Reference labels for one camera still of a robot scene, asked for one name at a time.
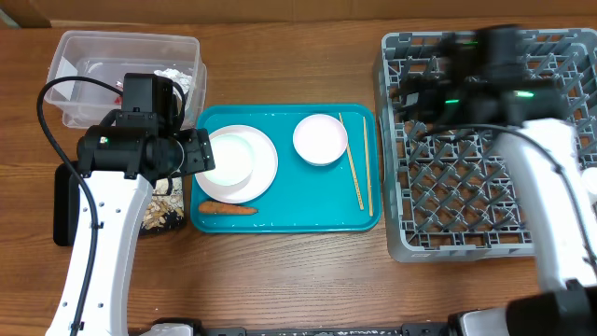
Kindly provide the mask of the white tissue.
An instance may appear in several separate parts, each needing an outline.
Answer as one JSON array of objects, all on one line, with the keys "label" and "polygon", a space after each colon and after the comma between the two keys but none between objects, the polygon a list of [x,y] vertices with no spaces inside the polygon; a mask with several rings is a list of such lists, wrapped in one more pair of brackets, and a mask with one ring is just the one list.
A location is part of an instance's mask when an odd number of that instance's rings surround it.
[{"label": "white tissue", "polygon": [[167,68],[166,70],[155,70],[154,74],[160,77],[167,77],[176,82],[182,88],[183,93],[188,95],[190,85],[192,84],[192,76],[172,68]]}]

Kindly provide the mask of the right wooden chopstick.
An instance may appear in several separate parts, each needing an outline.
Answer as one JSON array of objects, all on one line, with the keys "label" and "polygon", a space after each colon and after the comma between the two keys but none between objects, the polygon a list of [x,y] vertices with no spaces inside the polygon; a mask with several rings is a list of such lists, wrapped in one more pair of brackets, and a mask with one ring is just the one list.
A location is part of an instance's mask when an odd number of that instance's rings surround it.
[{"label": "right wooden chopstick", "polygon": [[372,183],[370,175],[370,156],[369,156],[369,145],[368,145],[368,126],[367,119],[363,117],[363,137],[364,137],[364,151],[365,151],[365,163],[366,163],[366,174],[367,174],[367,190],[368,190],[368,215],[373,217],[373,204],[372,204]]}]

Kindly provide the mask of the white cup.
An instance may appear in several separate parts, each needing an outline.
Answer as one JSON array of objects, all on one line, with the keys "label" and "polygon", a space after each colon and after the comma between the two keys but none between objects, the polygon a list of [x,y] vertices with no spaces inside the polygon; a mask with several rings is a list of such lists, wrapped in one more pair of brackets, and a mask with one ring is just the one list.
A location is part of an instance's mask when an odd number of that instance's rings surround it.
[{"label": "white cup", "polygon": [[582,171],[581,180],[591,204],[597,203],[597,168],[589,167]]}]

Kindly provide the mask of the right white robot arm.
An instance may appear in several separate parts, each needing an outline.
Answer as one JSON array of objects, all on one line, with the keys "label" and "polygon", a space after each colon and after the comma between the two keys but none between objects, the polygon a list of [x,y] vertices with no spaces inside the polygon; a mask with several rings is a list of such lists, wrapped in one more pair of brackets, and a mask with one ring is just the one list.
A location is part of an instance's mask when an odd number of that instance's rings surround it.
[{"label": "right white robot arm", "polygon": [[596,218],[579,172],[574,126],[552,81],[407,77],[398,114],[451,130],[494,131],[531,230],[538,295],[452,315],[448,335],[593,335]]}]

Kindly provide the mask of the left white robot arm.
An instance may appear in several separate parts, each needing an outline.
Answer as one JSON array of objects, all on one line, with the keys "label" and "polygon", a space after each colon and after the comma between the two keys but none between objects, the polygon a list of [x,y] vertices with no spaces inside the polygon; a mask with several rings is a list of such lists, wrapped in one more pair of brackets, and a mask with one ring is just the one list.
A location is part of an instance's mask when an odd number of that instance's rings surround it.
[{"label": "left white robot arm", "polygon": [[50,335],[125,335],[132,265],[155,184],[214,168],[204,129],[92,126],[77,144],[76,238]]}]

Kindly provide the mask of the orange carrot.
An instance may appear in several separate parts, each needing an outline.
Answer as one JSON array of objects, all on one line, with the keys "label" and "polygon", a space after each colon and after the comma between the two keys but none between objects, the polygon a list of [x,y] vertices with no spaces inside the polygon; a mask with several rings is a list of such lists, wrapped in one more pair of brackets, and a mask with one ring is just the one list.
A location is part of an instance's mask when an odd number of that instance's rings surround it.
[{"label": "orange carrot", "polygon": [[251,216],[258,212],[256,208],[230,203],[205,201],[198,206],[198,210],[206,215]]}]

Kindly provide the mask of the food scraps and rice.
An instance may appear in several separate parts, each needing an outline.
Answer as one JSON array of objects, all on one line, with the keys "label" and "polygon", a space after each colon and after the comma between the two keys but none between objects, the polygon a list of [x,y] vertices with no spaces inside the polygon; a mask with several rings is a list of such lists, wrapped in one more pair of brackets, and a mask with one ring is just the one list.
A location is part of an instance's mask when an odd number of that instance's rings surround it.
[{"label": "food scraps and rice", "polygon": [[182,228],[185,223],[183,180],[181,177],[156,182],[145,211],[140,235],[157,234]]}]

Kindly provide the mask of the left wooden chopstick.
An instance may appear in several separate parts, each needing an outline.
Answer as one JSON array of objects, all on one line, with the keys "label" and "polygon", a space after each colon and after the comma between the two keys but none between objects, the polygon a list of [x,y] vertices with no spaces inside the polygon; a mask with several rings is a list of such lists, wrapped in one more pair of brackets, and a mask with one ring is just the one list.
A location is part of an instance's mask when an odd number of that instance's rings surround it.
[{"label": "left wooden chopstick", "polygon": [[346,146],[346,153],[347,153],[347,157],[348,157],[348,161],[349,161],[349,165],[350,165],[350,169],[351,169],[351,174],[352,174],[352,178],[354,181],[354,189],[355,189],[355,194],[356,194],[356,198],[358,201],[358,205],[359,205],[359,209],[361,211],[364,210],[364,203],[363,203],[363,199],[362,199],[362,195],[361,195],[361,190],[360,190],[360,186],[359,186],[359,182],[358,182],[358,177],[356,174],[356,170],[354,167],[354,160],[353,160],[353,156],[352,156],[352,151],[351,151],[351,147],[350,147],[350,143],[349,143],[349,138],[348,138],[348,131],[344,125],[344,121],[343,121],[343,117],[342,114],[339,113],[339,120],[341,125],[344,127],[346,133],[347,133],[347,146]]}]

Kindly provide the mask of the wooden chopstick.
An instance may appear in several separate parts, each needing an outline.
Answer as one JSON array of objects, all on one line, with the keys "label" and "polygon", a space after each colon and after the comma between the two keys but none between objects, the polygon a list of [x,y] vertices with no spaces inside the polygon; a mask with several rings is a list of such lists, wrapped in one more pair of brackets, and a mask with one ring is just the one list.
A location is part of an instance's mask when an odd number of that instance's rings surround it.
[{"label": "wooden chopstick", "polygon": [[363,199],[362,199],[362,195],[361,195],[361,190],[360,190],[360,186],[359,186],[359,182],[358,182],[358,177],[356,174],[356,170],[354,167],[354,160],[353,160],[353,156],[352,156],[352,151],[351,151],[351,147],[350,147],[350,143],[349,143],[349,138],[348,138],[348,131],[344,125],[344,121],[343,121],[343,117],[342,114],[339,113],[339,120],[341,125],[344,127],[346,133],[347,133],[347,146],[346,146],[346,153],[347,153],[347,157],[348,157],[348,161],[349,161],[349,165],[350,165],[350,169],[351,169],[351,174],[352,174],[352,178],[354,181],[354,189],[355,189],[355,194],[356,194],[356,198],[358,201],[358,205],[359,205],[359,209],[361,211],[364,210],[364,203],[363,203]]},{"label": "wooden chopstick", "polygon": [[372,183],[370,175],[370,156],[369,156],[369,145],[368,145],[368,126],[367,119],[363,117],[363,137],[364,137],[364,151],[365,151],[365,163],[366,163],[366,174],[367,174],[367,190],[368,190],[368,215],[373,217],[373,204],[372,204]]}]

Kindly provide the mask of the black waste tray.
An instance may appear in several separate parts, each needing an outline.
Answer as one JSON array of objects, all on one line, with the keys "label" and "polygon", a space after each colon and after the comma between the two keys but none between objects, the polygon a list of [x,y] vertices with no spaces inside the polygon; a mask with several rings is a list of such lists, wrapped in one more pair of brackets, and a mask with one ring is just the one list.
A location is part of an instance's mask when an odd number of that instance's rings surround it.
[{"label": "black waste tray", "polygon": [[78,212],[78,183],[64,164],[61,164],[54,176],[53,241],[56,245],[74,244]]}]

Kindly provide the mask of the teal serving tray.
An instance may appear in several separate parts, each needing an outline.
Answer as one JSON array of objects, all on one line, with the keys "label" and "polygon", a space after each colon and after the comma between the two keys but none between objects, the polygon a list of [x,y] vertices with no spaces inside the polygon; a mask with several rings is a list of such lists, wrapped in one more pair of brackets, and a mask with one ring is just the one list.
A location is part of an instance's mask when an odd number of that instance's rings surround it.
[{"label": "teal serving tray", "polygon": [[[359,209],[347,155],[328,166],[303,160],[292,144],[299,122],[314,114],[339,119],[342,114],[358,177],[364,210]],[[367,174],[363,137],[367,119],[373,217],[368,215]],[[276,176],[259,197],[246,202],[258,212],[251,216],[206,215],[198,206],[210,200],[196,180],[190,194],[190,220],[209,233],[299,233],[367,231],[382,214],[375,118],[363,105],[215,105],[204,110],[198,128],[208,133],[231,125],[257,128],[273,142],[278,156]]]}]

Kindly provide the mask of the clear plastic bin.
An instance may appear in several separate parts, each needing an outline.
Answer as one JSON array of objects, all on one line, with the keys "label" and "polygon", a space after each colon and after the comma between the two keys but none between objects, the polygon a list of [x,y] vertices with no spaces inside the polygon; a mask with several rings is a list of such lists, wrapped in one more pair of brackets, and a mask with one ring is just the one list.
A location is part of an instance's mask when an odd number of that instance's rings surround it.
[{"label": "clear plastic bin", "polygon": [[[195,126],[204,107],[206,66],[200,42],[194,37],[122,32],[68,31],[62,35],[49,67],[48,80],[89,77],[118,90],[127,73],[154,74],[172,68],[192,76],[183,127]],[[89,82],[68,81],[54,85],[45,101],[62,110],[64,126],[87,129],[111,110],[121,98]]]}]

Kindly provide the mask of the cream bowl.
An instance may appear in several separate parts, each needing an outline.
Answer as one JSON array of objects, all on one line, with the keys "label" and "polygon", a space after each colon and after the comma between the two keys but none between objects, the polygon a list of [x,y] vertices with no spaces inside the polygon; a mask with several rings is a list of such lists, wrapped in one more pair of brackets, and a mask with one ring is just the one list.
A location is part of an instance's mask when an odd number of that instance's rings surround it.
[{"label": "cream bowl", "polygon": [[254,151],[236,134],[221,134],[211,140],[215,168],[203,173],[211,183],[232,187],[244,183],[253,172]]}]

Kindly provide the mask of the grey dishwasher rack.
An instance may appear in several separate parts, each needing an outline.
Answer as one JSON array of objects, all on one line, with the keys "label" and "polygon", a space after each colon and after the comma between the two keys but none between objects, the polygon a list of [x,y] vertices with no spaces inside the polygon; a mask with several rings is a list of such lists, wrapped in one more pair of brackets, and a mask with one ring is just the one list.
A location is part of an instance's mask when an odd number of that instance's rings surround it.
[{"label": "grey dishwasher rack", "polygon": [[[491,133],[451,131],[419,140],[427,125],[397,113],[403,78],[441,75],[444,63],[432,49],[442,37],[389,33],[374,63],[388,252],[400,262],[530,257],[531,233]],[[595,31],[527,30],[522,49],[531,78],[553,80],[566,96],[581,168],[595,166]]]}]

